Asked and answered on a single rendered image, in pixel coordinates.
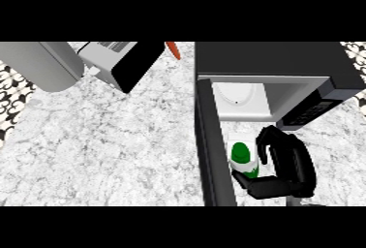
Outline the silver black toaster oven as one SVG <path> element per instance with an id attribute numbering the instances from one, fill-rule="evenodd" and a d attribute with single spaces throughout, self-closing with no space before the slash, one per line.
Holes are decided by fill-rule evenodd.
<path id="1" fill-rule="evenodd" d="M 164 52 L 164 42 L 89 42 L 77 54 L 97 78 L 129 93 Z"/>

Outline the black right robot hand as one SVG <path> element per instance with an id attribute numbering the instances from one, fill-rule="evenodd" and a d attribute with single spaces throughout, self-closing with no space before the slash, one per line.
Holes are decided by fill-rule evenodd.
<path id="1" fill-rule="evenodd" d="M 256 146 L 263 165 L 272 157 L 277 174 L 250 178 L 240 170 L 232 171 L 249 194 L 257 200 L 287 196 L 311 198 L 316 188 L 316 172 L 303 141 L 271 125 L 260 131 Z"/>

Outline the black microwave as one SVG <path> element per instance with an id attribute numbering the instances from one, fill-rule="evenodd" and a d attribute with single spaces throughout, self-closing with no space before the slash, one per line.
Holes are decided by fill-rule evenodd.
<path id="1" fill-rule="evenodd" d="M 287 131 L 366 89 L 339 42 L 197 42 L 195 69 L 219 119 L 274 122 Z"/>

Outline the dark grey microwave door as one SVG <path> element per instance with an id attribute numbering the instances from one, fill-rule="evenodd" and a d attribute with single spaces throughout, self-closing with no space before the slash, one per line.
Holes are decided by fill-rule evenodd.
<path id="1" fill-rule="evenodd" d="M 195 88 L 195 135 L 206 206 L 237 206 L 212 81 Z"/>

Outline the orange carrot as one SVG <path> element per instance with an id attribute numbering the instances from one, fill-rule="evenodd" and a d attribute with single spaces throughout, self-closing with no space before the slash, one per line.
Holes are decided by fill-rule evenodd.
<path id="1" fill-rule="evenodd" d="M 176 59 L 181 60 L 182 59 L 181 51 L 179 51 L 176 43 L 175 42 L 166 42 L 166 45 L 167 45 L 170 52 L 175 55 Z"/>

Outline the grey rounded appliance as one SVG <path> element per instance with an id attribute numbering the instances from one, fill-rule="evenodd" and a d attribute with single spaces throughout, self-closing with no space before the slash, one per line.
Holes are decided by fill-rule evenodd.
<path id="1" fill-rule="evenodd" d="M 71 88 L 85 74 L 67 42 L 0 42 L 0 60 L 48 92 Z"/>

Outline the white green milk carton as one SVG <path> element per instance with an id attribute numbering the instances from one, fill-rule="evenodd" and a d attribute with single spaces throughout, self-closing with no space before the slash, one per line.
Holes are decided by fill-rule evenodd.
<path id="1" fill-rule="evenodd" d="M 249 178 L 259 177 L 259 159 L 256 145 L 249 140 L 229 142 L 229 165 Z"/>

